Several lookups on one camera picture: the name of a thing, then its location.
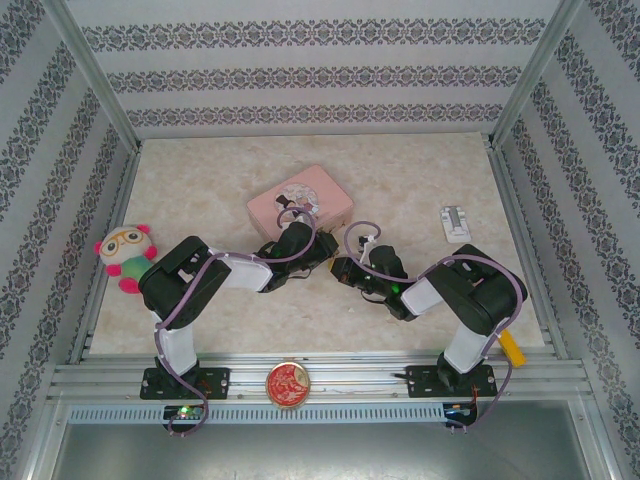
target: gray metal panel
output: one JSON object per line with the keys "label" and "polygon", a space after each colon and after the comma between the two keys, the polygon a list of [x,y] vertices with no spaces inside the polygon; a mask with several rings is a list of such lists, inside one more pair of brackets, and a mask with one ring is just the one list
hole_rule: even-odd
{"label": "gray metal panel", "polygon": [[468,435],[440,427],[204,427],[187,440],[157,426],[70,425],[58,480],[590,478],[563,402],[504,404]]}

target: white vent grille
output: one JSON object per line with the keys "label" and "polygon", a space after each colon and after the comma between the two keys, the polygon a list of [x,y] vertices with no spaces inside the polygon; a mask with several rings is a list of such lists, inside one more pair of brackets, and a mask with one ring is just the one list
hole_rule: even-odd
{"label": "white vent grille", "polygon": [[[69,419],[74,425],[158,424],[162,406],[75,406]],[[207,423],[239,424],[335,424],[424,423],[445,421],[442,403],[376,405],[306,405],[282,410],[273,405],[212,405]]]}

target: round tin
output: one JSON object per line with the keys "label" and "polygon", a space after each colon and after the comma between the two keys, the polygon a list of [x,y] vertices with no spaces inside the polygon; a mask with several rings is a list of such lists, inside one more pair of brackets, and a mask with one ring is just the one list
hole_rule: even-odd
{"label": "round tin", "polygon": [[281,408],[295,408],[302,405],[309,396],[310,385],[307,371],[294,362],[276,365],[267,375],[267,395]]}

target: yellow object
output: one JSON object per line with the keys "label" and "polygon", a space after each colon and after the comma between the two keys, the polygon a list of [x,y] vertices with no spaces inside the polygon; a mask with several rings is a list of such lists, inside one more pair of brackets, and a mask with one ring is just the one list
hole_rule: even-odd
{"label": "yellow object", "polygon": [[509,357],[509,360],[511,360],[515,368],[527,363],[527,357],[524,356],[524,353],[522,353],[522,350],[520,350],[520,347],[518,347],[518,344],[508,330],[505,329],[500,333],[498,342],[500,342],[502,350],[504,350],[504,353]]}

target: marble floor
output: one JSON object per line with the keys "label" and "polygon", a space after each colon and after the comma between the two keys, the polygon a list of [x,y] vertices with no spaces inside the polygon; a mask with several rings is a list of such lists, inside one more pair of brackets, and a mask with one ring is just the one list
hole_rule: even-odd
{"label": "marble floor", "polygon": [[[354,221],[382,227],[380,242],[396,249],[409,275],[457,248],[440,223],[445,205],[466,211],[475,246],[522,275],[479,134],[148,140],[125,223],[149,224],[160,255],[188,235],[219,250],[255,252],[263,242],[247,201],[314,164],[354,200]],[[198,352],[287,354],[442,349],[457,325],[445,304],[399,322],[322,265],[270,294],[220,291],[194,328]],[[520,346],[543,345],[530,301],[510,331]],[[110,279],[90,353],[152,354],[152,332],[142,297]]]}

